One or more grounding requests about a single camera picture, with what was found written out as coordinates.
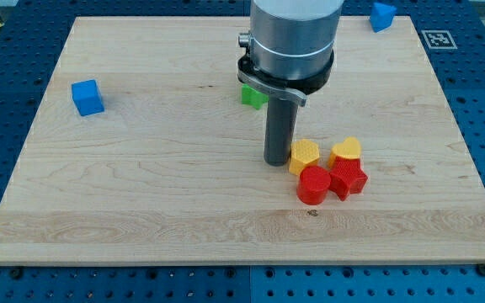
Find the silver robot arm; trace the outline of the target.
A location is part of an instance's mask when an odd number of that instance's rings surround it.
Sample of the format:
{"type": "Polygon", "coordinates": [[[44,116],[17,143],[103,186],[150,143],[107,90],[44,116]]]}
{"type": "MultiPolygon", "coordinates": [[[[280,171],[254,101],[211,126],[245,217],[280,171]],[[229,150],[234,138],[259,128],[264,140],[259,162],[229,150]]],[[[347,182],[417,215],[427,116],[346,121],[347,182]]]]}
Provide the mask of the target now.
{"type": "Polygon", "coordinates": [[[343,0],[253,0],[238,79],[271,98],[305,106],[328,81],[343,0]]]}

